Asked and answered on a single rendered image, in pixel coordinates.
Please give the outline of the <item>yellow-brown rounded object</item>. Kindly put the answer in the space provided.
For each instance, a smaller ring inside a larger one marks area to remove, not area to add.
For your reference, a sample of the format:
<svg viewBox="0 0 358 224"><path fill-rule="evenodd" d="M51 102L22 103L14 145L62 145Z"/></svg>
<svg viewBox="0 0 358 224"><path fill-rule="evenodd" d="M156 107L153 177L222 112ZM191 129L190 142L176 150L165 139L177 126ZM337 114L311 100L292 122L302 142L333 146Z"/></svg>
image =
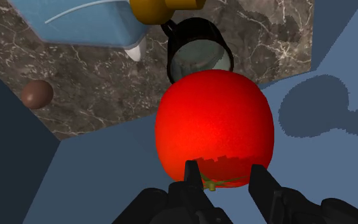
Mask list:
<svg viewBox="0 0 358 224"><path fill-rule="evenodd" d="M201 10L206 0L130 0L136 19L146 25L161 25L176 10Z"/></svg>

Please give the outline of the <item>brown ball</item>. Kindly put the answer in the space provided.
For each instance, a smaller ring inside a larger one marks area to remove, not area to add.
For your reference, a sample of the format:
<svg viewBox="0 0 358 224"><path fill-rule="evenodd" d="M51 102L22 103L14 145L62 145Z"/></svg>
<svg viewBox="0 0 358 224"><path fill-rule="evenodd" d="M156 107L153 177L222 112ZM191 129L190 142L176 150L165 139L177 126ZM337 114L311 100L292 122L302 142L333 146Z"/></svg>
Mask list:
<svg viewBox="0 0 358 224"><path fill-rule="evenodd" d="M40 109L51 103L53 87L44 80L32 80L21 92L21 101L29 109Z"/></svg>

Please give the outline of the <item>blue and white container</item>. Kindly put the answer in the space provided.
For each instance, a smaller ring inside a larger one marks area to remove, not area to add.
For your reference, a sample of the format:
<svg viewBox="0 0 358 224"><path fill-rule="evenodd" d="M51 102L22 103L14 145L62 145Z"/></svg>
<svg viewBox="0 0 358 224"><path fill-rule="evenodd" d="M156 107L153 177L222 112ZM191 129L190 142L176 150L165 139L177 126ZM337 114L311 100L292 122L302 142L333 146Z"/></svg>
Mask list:
<svg viewBox="0 0 358 224"><path fill-rule="evenodd" d="M147 25L130 0L8 0L43 41L123 49L134 61L146 53Z"/></svg>

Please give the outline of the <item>black cup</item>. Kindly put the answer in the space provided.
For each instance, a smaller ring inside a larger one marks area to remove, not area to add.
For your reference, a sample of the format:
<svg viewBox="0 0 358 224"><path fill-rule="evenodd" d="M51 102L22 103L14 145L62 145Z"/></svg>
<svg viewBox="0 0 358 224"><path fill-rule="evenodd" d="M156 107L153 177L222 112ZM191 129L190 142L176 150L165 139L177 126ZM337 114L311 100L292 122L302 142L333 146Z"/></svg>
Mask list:
<svg viewBox="0 0 358 224"><path fill-rule="evenodd" d="M161 25L167 43L167 76L171 83L204 70L232 71L233 54L219 29L209 20L187 18Z"/></svg>

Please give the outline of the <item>red tomato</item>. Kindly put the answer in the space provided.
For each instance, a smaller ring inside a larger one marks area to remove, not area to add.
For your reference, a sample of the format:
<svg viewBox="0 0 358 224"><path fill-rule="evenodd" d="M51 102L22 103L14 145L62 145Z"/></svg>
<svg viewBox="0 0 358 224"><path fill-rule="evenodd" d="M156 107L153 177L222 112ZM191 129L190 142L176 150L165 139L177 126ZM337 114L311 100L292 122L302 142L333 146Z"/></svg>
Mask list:
<svg viewBox="0 0 358 224"><path fill-rule="evenodd" d="M195 160L204 187L240 187L249 183L253 164L270 164L273 116L266 97L245 76L197 72L164 93L155 141L160 162L173 180L183 180L185 162Z"/></svg>

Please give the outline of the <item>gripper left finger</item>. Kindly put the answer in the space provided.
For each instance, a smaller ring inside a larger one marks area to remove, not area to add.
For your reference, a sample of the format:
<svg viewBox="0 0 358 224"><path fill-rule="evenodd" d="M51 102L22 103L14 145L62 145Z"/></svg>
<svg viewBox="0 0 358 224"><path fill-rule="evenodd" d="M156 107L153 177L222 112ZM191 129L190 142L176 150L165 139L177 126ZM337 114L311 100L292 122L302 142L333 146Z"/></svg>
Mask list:
<svg viewBox="0 0 358 224"><path fill-rule="evenodd" d="M143 189L112 224L201 224L196 212L212 207L197 161L188 160L182 181L169 184L167 192Z"/></svg>

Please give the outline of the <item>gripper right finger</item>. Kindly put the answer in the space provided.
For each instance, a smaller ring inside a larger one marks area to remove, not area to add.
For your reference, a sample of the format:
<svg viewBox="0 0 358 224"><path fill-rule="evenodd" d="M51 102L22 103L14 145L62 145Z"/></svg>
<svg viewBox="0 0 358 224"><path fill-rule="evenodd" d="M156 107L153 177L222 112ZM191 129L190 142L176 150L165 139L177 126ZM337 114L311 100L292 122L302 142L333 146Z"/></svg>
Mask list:
<svg viewBox="0 0 358 224"><path fill-rule="evenodd" d="M249 193L267 224L358 224L358 208L336 198L318 205L279 185L262 165L252 165Z"/></svg>

